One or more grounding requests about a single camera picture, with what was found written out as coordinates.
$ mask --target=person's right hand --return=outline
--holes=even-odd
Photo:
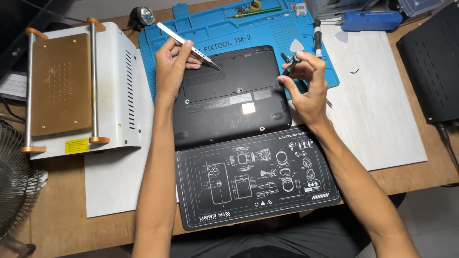
[[[328,125],[325,114],[328,89],[324,79],[325,62],[307,52],[297,52],[296,55],[303,62],[295,66],[290,77],[281,75],[277,79],[287,88],[293,105],[311,130],[316,126]],[[308,92],[301,94],[292,79],[304,79],[308,84]]]

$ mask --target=laptop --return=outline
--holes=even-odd
[[[185,70],[174,104],[175,149],[183,150],[288,129],[291,116],[272,46],[210,56]]]

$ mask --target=white sticker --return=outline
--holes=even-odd
[[[255,105],[253,102],[242,104],[242,113],[249,114],[255,112]]]
[[[231,105],[247,101],[252,101],[252,95],[250,93],[229,97],[229,103]]]

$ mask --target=blue device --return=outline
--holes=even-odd
[[[391,31],[402,22],[402,15],[398,11],[347,11],[341,21],[343,31]]]

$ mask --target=hand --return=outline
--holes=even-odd
[[[202,61],[194,53],[190,40],[182,45],[169,38],[156,52],[156,103],[173,105],[179,94],[185,69],[199,69]]]
[[[328,83],[324,80],[325,62],[307,52],[297,52],[296,55],[304,62],[295,66],[290,77],[281,75],[277,79],[290,92],[293,105],[311,130],[316,126],[328,125],[325,114],[328,89]],[[301,94],[292,79],[306,80],[308,92]]]

